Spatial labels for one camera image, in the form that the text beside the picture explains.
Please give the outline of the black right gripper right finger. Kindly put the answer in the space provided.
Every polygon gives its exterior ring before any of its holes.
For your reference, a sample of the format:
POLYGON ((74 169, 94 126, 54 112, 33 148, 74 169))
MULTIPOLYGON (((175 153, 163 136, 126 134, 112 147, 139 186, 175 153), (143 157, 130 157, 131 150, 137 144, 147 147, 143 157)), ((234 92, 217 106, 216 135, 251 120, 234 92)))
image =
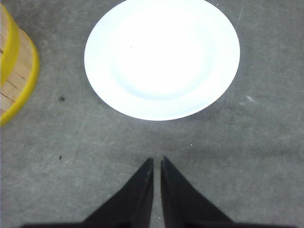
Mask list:
POLYGON ((167 157, 161 162, 161 200, 166 228, 222 228, 234 224, 167 157))

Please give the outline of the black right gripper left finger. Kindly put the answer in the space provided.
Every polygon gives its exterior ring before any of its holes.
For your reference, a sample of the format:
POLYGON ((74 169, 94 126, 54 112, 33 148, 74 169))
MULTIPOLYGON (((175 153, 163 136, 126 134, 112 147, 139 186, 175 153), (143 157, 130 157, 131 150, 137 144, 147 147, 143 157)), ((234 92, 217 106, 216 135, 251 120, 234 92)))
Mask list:
POLYGON ((153 159, 148 158, 84 224, 95 228, 148 228, 153 203, 153 168, 153 159))

